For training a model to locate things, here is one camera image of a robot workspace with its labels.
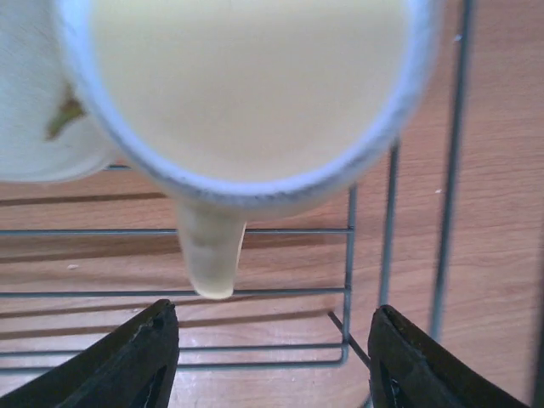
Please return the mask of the white floral bowl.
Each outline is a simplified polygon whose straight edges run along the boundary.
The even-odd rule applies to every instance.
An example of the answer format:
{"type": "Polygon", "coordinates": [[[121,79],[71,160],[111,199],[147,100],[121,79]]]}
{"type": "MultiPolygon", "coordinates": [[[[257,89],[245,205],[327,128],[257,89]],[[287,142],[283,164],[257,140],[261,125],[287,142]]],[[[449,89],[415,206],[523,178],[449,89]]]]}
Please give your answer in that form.
{"type": "Polygon", "coordinates": [[[1,3],[1,180],[58,183],[106,168],[116,152],[77,114],[51,1],[1,3]]]}

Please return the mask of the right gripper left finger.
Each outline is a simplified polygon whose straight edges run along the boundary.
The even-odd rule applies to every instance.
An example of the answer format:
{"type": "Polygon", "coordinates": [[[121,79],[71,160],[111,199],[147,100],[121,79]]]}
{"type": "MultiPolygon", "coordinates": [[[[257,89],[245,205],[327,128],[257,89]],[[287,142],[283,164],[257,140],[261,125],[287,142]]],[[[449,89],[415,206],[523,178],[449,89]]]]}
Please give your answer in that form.
{"type": "Polygon", "coordinates": [[[16,390],[2,407],[167,407],[179,358],[175,306],[161,299],[16,390]]]}

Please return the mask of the yellow mug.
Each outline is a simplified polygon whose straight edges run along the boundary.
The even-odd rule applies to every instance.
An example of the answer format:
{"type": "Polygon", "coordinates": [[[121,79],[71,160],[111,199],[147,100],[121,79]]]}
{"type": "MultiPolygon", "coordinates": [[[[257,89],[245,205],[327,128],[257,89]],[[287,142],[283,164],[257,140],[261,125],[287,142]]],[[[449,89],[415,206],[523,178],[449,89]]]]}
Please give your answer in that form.
{"type": "Polygon", "coordinates": [[[441,1],[56,1],[83,110],[176,202],[195,291],[232,295],[246,225],[353,184],[431,75],[441,1]]]}

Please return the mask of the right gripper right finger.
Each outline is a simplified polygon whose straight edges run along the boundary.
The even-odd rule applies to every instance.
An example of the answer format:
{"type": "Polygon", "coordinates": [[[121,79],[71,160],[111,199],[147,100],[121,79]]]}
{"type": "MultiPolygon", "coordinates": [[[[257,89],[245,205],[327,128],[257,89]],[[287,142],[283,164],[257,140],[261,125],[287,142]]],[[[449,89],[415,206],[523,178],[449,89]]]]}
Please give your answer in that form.
{"type": "Polygon", "coordinates": [[[390,305],[374,312],[367,346],[375,407],[526,407],[390,305]]]}

